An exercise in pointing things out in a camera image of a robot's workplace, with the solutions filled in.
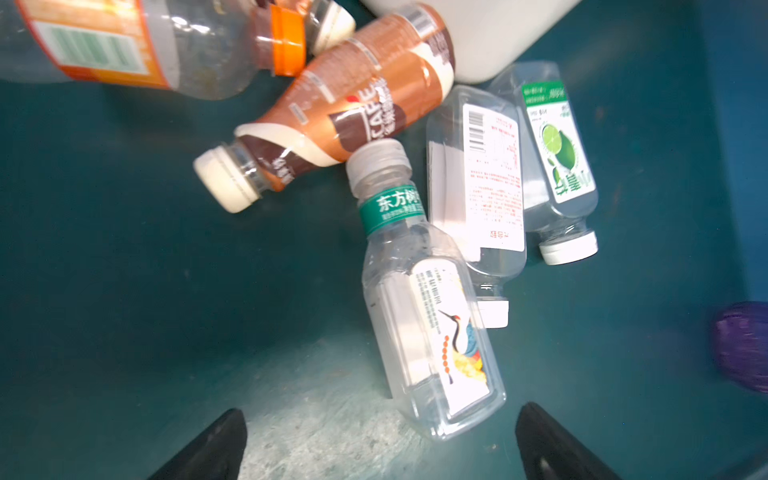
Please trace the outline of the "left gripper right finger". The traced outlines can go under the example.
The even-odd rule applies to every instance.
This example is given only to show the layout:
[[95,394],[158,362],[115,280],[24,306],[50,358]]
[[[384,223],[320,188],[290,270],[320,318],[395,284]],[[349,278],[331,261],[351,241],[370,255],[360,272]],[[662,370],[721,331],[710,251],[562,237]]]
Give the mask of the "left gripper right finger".
[[515,435],[528,480],[620,480],[607,464],[537,403],[528,402],[521,408]]

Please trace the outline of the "brown label bottle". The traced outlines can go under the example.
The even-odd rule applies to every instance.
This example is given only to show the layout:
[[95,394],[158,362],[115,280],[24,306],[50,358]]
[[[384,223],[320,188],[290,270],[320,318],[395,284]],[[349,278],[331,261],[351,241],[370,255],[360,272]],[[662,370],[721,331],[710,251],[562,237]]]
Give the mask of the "brown label bottle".
[[324,50],[351,37],[356,30],[352,15],[336,1],[330,0],[256,0],[251,7],[271,5],[287,9],[301,17],[307,51],[317,56]]

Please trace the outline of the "clear bottle lime label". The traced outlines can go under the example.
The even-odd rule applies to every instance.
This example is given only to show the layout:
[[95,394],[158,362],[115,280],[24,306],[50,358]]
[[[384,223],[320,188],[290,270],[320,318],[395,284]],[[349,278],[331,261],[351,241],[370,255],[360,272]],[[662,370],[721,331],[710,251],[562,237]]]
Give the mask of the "clear bottle lime label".
[[577,262],[598,252],[586,224],[599,200],[560,70],[552,61],[515,62],[490,84],[520,119],[524,224],[548,265]]

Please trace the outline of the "clear bottle orange label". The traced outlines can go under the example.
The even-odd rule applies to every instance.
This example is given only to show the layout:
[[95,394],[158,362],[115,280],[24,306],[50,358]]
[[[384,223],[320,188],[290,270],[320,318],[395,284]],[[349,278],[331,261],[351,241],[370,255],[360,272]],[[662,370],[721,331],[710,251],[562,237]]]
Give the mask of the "clear bottle orange label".
[[301,15],[247,1],[4,1],[1,78],[95,82],[233,97],[260,71],[295,77]]

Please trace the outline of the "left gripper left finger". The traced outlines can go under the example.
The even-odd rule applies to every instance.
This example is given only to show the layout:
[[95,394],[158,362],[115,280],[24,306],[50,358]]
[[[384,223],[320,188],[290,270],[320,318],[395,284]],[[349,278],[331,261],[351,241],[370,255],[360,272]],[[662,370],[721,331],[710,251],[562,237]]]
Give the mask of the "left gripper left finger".
[[240,409],[225,411],[153,473],[156,479],[237,479],[247,445],[247,426]]

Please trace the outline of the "brown bottle white cap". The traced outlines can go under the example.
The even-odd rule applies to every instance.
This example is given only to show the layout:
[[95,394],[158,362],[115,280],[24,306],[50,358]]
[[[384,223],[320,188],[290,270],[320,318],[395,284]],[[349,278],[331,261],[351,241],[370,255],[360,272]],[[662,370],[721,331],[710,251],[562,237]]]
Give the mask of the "brown bottle white cap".
[[218,203],[238,213],[298,177],[341,164],[437,108],[455,78],[448,26],[424,3],[403,5],[310,62],[276,104],[193,162]]

